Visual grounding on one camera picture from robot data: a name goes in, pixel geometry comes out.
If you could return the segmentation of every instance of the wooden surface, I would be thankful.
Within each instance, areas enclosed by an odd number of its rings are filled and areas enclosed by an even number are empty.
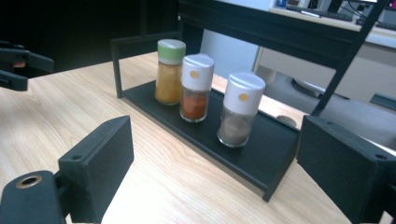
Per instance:
[[[153,80],[155,53],[120,61],[123,88]],[[214,87],[224,88],[216,77]],[[117,99],[112,63],[29,80],[29,91],[0,89],[0,189],[57,160],[106,120],[130,115],[135,159],[103,223],[348,223],[295,161],[269,203],[225,168]],[[273,116],[302,113],[271,99]]]

